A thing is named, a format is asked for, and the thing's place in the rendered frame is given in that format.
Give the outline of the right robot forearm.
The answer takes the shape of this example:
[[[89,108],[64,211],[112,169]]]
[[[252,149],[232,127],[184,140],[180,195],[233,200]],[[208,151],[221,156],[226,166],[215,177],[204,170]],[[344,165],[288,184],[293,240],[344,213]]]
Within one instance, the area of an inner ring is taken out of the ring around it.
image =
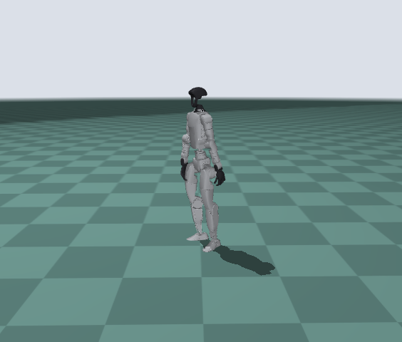
[[[189,149],[190,149],[190,144],[186,142],[182,142],[182,153],[181,153],[181,158],[184,159],[184,163],[188,162],[188,156],[189,156]]]

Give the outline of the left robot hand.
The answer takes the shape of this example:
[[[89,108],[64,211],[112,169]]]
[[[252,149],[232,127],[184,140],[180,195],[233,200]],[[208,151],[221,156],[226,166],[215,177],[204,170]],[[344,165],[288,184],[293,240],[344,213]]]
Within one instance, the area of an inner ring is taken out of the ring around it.
[[[225,174],[222,171],[222,168],[218,169],[216,165],[214,165],[214,168],[215,168],[215,172],[217,172],[217,174],[216,174],[217,177],[214,181],[214,184],[218,180],[218,184],[216,185],[216,186],[218,186],[218,185],[221,185],[225,181]]]

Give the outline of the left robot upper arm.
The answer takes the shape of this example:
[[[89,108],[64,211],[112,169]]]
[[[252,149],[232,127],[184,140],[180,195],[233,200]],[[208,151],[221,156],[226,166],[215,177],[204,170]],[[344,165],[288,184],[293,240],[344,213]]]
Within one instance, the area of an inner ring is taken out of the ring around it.
[[[214,131],[212,127],[212,116],[209,114],[202,114],[200,115],[200,122],[204,127],[205,130],[205,135],[207,137],[207,140],[204,142],[204,146],[208,149],[210,147],[210,141],[214,140]]]

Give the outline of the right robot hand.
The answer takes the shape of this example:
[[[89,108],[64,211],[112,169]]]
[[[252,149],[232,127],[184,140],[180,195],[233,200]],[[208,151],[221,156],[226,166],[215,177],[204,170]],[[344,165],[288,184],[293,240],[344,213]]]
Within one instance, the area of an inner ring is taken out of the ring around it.
[[[181,161],[181,165],[182,165],[182,167],[181,167],[181,176],[182,176],[182,178],[183,178],[184,180],[186,180],[186,179],[185,179],[185,170],[186,170],[186,166],[187,166],[188,162],[187,162],[187,163],[184,163],[184,159],[183,159],[183,158],[182,158],[180,161]]]

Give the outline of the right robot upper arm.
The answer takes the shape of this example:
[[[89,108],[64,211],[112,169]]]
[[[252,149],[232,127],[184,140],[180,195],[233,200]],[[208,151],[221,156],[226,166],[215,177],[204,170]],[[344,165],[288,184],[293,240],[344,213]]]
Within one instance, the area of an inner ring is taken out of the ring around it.
[[[190,113],[191,112],[189,112],[187,114],[187,125],[186,125],[187,134],[183,135],[183,137],[182,137],[182,141],[185,142],[185,143],[190,143],[190,136],[189,136],[189,129],[188,129],[188,117],[189,117]]]

